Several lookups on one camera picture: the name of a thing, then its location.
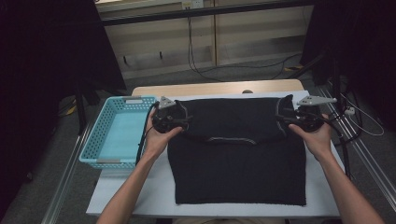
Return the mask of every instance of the gray floor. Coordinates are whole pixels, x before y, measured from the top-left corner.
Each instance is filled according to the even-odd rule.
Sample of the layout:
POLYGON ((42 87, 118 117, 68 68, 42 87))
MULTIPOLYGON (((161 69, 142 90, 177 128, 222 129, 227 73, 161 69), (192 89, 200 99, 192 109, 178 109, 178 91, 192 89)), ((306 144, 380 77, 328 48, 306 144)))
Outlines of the gray floor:
MULTIPOLYGON (((243 66, 263 66, 266 64, 277 63, 280 60, 270 60, 265 62, 243 63, 243 66)), ((298 57, 294 57, 286 62, 286 66, 294 66, 298 64, 298 57)), ((281 70, 281 65, 267 68, 248 68, 233 67, 220 68, 204 73, 206 77, 216 78, 222 81, 245 81, 245 80, 261 80, 271 79, 275 77, 281 70)), ((277 78, 287 77, 289 73, 283 73, 277 78)), ((311 76, 304 75, 300 78, 304 87, 311 94, 318 93, 317 87, 312 83, 311 76)), ((206 83, 214 82, 192 71, 177 72, 172 74, 164 74, 155 77, 139 77, 126 80, 128 90, 126 94, 131 94, 132 90, 138 86, 152 85, 169 85, 184 83, 206 83)), ((109 94, 99 92, 104 99, 109 94)), ((369 114, 374 114, 370 106, 364 103, 360 98, 361 108, 369 114)), ((101 106, 86 105, 88 119, 92 119, 100 110, 101 106)), ((371 132, 378 132, 377 127, 369 119, 364 119, 364 127, 371 132)), ((53 134, 48 143, 45 153, 41 157, 41 161, 33 170, 34 179, 30 183, 26 183, 8 208, 7 214, 1 223, 40 223, 49 207, 50 200, 54 194, 57 185, 62 177, 64 167, 68 163, 72 150, 78 139, 78 116, 76 113, 59 119, 56 132, 53 134)), ((361 136, 364 144, 369 148, 376 161, 384 170, 391 180, 396 182, 396 132, 385 131, 382 136, 371 136, 363 133, 361 136)), ((373 204, 380 215, 387 223, 396 222, 396 213, 389 205, 384 194, 375 183, 363 162, 354 149, 350 149, 351 172, 353 181, 363 192, 367 199, 373 204)), ((89 199, 92 196, 95 183, 99 176, 99 171, 92 169, 84 163, 77 163, 75 174, 72 178, 70 190, 67 192, 63 206, 57 217, 57 223, 94 223, 96 217, 90 217, 85 214, 89 199)), ((321 218, 310 218, 292 220, 291 223, 320 223, 321 218)), ((151 223, 152 219, 133 219, 133 223, 151 223)))

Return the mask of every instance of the plastic basket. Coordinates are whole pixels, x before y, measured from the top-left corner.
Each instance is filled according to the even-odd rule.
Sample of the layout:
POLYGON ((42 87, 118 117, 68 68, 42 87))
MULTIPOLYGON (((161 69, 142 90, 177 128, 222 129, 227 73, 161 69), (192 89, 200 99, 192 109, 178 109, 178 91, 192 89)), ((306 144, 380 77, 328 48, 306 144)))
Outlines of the plastic basket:
POLYGON ((155 102, 155 96, 108 98, 79 160, 98 169, 134 168, 146 115, 155 102))

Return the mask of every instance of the electrical outlet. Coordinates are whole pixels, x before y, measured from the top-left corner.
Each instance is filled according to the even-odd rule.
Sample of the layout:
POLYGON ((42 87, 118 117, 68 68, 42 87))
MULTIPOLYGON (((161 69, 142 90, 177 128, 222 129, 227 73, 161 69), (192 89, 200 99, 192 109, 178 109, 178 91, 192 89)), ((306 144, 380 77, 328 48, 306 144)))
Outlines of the electrical outlet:
POLYGON ((193 8, 192 7, 192 1, 183 1, 181 2, 181 9, 186 10, 186 9, 190 9, 193 8))
POLYGON ((192 0, 192 8, 204 7, 204 0, 192 0))

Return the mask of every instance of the metal rod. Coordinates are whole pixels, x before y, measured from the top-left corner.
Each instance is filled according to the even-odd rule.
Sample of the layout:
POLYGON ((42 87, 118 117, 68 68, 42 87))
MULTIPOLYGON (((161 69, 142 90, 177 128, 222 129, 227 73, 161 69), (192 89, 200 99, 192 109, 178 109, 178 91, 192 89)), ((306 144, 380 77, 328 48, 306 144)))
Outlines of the metal rod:
POLYGON ((138 16, 125 16, 114 18, 103 18, 104 26, 122 25, 129 23, 138 23, 145 21, 165 21, 173 19, 181 19, 188 17, 201 17, 219 14, 228 14, 235 12, 258 11, 266 9, 284 8, 284 7, 303 7, 324 3, 326 0, 278 0, 256 4, 244 4, 228 7, 205 7, 190 10, 170 11, 162 13, 154 13, 138 16))

